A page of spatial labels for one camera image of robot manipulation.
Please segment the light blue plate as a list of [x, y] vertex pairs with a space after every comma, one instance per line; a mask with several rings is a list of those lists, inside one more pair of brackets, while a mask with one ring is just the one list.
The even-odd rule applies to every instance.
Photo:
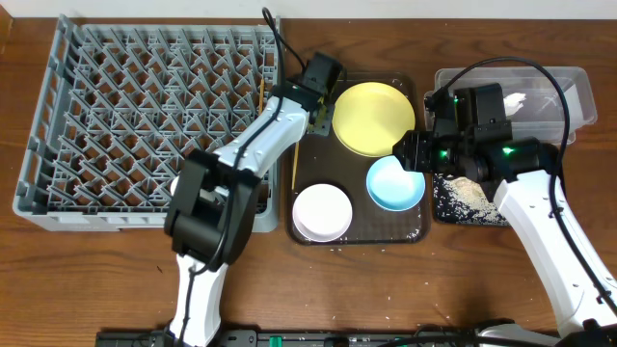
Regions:
[[402, 212], [417, 206], [425, 192], [422, 173], [405, 171], [394, 156], [375, 161], [366, 174], [367, 194], [381, 208]]

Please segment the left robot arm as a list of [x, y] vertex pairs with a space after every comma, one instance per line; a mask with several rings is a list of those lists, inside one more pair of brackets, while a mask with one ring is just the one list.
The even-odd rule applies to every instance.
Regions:
[[342, 71], [339, 61], [316, 53], [301, 74], [273, 88], [236, 139], [186, 157], [164, 224], [179, 270], [164, 345], [207, 346], [217, 335], [225, 277], [253, 232], [262, 179], [325, 111]]

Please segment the wooden chopstick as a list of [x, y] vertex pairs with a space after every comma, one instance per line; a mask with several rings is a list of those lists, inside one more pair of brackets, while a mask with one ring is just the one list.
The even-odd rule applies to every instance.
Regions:
[[264, 105], [264, 92], [265, 92], [265, 78], [261, 78], [259, 84], [259, 97], [258, 97], [258, 115], [263, 112]]
[[299, 159], [299, 151], [300, 151], [300, 142], [295, 144], [294, 153], [293, 153], [293, 161], [292, 161], [292, 172], [291, 172], [291, 191], [295, 190], [296, 184], [296, 175], [298, 168], [298, 159]]

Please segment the white napkin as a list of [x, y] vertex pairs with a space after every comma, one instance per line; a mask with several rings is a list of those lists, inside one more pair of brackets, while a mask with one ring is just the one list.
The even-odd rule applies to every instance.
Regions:
[[525, 93], [511, 93], [503, 98], [505, 115], [507, 117], [514, 116], [523, 107], [523, 102], [526, 100]]

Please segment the pink bowl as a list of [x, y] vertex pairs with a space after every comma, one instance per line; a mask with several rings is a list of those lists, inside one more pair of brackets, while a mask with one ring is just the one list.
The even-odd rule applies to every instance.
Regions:
[[352, 220], [351, 200], [332, 184], [311, 185], [293, 202], [293, 225], [309, 241], [335, 241], [347, 231]]

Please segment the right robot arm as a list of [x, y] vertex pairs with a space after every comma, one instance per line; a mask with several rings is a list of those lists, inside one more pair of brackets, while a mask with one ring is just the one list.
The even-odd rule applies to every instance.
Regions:
[[558, 346], [616, 343], [616, 279], [577, 222], [563, 192], [559, 150], [514, 139], [499, 84], [438, 90], [425, 99], [428, 131], [409, 130], [392, 153], [406, 171], [465, 177], [515, 230], [557, 321]]

